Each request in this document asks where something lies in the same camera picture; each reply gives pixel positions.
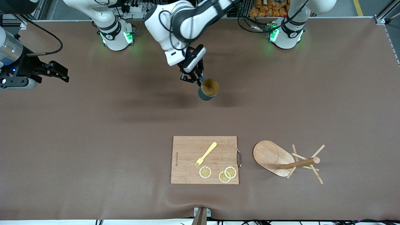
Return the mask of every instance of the dark teal mug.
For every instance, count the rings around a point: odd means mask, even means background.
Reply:
[[[204,79],[202,76],[199,79],[201,82],[199,88],[199,97],[204,101],[214,98],[214,96],[216,96],[220,91],[218,82],[211,78]]]

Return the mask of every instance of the wooden pole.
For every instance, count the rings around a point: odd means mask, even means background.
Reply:
[[[305,169],[312,169],[311,167],[301,167],[301,168],[305,168]]]
[[[310,158],[310,159],[307,159],[304,161],[286,164],[284,167],[285,167],[285,169],[291,169],[293,167],[302,167],[302,166],[308,166],[308,165],[318,164],[318,163],[320,163],[320,158],[314,157],[314,158]]]
[[[311,158],[317,156],[318,153],[320,153],[320,151],[321,151],[324,147],[325,147],[325,145],[322,145],[322,146],[314,153],[314,155],[311,156]]]
[[[294,153],[294,154],[297,154],[296,148],[294,147],[294,145],[292,145],[292,149],[293,149],[293,153]]]
[[[303,157],[301,155],[298,155],[298,154],[295,154],[295,153],[292,153],[292,156],[295,156],[295,157],[300,158],[302,160],[308,160],[308,158],[305,158],[305,157]]]
[[[324,184],[324,182],[322,182],[321,177],[318,175],[317,171],[315,170],[313,165],[310,165],[312,171],[314,171],[315,175],[317,176],[317,179],[319,180],[320,184]]]
[[[292,173],[294,172],[294,170],[296,169],[296,166],[295,167],[293,167],[293,169],[290,171],[290,173],[289,173],[289,175],[286,177],[286,178],[290,178],[290,176],[292,175]]]

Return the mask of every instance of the lemon slice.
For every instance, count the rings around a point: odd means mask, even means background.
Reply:
[[[202,178],[209,178],[211,176],[211,169],[209,167],[202,167],[199,170],[199,174]]]
[[[230,179],[225,176],[223,171],[220,172],[220,174],[218,175],[218,178],[220,179],[220,181],[222,183],[228,183],[230,181]]]
[[[224,174],[227,178],[233,179],[236,177],[236,169],[234,167],[227,167],[224,170]]]

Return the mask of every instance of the cutting board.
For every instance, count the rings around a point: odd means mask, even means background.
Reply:
[[[202,157],[208,147],[217,142],[217,147],[205,157],[204,162],[194,167],[197,159]],[[236,159],[238,148],[235,136],[174,136],[172,147],[172,184],[217,184],[237,185],[239,184],[239,171]],[[209,178],[202,178],[199,170],[203,166],[211,169]],[[227,167],[236,169],[236,177],[228,183],[219,180],[219,174]]]

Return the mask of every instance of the fork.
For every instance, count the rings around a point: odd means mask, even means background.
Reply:
[[[196,161],[196,163],[194,164],[194,166],[195,166],[196,168],[199,167],[199,166],[203,163],[204,158],[205,158],[216,146],[217,146],[217,142],[213,142],[213,143],[210,145],[210,147],[207,149],[206,153],[204,153],[204,155],[203,155],[202,157],[200,157],[200,158]]]

